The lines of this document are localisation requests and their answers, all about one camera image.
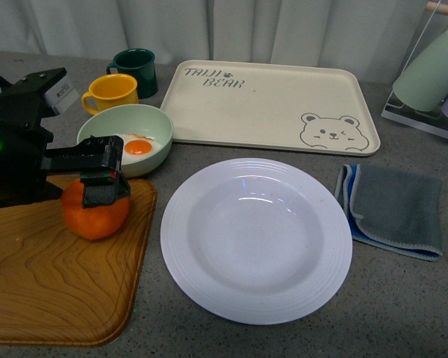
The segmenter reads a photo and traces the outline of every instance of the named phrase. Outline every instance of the yellow mug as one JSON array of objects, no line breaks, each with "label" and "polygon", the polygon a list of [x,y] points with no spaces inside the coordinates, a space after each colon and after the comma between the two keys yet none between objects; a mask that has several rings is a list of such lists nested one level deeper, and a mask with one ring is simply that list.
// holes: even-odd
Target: yellow mug
[{"label": "yellow mug", "polygon": [[[116,73],[95,79],[82,95],[83,108],[90,114],[98,114],[102,110],[121,104],[139,103],[137,97],[137,81],[130,75]],[[90,106],[88,99],[93,98],[98,109]]]}]

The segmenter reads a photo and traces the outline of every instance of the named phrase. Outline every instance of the white curtain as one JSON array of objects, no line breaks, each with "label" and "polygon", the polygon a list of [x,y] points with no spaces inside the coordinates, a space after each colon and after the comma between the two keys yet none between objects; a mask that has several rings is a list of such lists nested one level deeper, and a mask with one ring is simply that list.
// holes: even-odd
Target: white curtain
[{"label": "white curtain", "polygon": [[[230,60],[345,69],[392,82],[431,13],[427,0],[0,0],[0,50],[157,63]],[[431,41],[448,26],[435,15]]]}]

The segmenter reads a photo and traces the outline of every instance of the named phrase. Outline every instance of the gray cloth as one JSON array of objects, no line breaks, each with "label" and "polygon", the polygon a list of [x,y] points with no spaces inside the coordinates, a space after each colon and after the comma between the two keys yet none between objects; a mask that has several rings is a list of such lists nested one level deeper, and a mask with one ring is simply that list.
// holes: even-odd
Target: gray cloth
[{"label": "gray cloth", "polygon": [[353,239],[398,254],[435,261],[442,256],[437,178],[368,165],[345,165],[335,197]]}]

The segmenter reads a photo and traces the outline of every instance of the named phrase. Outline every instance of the fried egg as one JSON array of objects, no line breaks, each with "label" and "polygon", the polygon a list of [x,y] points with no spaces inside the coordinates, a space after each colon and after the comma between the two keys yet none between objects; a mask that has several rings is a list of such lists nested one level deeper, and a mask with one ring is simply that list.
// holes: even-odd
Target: fried egg
[{"label": "fried egg", "polygon": [[151,157],[162,148],[162,145],[150,136],[131,133],[114,135],[121,137],[125,143],[122,149],[122,164],[131,164],[138,160]]}]

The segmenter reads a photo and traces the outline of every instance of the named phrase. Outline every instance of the robotic arm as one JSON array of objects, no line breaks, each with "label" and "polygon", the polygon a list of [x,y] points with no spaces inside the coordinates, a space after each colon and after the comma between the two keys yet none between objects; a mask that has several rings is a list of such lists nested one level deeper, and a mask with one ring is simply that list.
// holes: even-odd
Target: robotic arm
[{"label": "robotic arm", "polygon": [[83,207],[111,205],[130,195],[118,136],[46,149],[53,134],[41,127],[41,119],[59,115],[78,98],[64,68],[32,73],[15,84],[0,77],[0,87],[0,207],[59,198],[62,190],[46,177],[73,172],[81,173]]}]

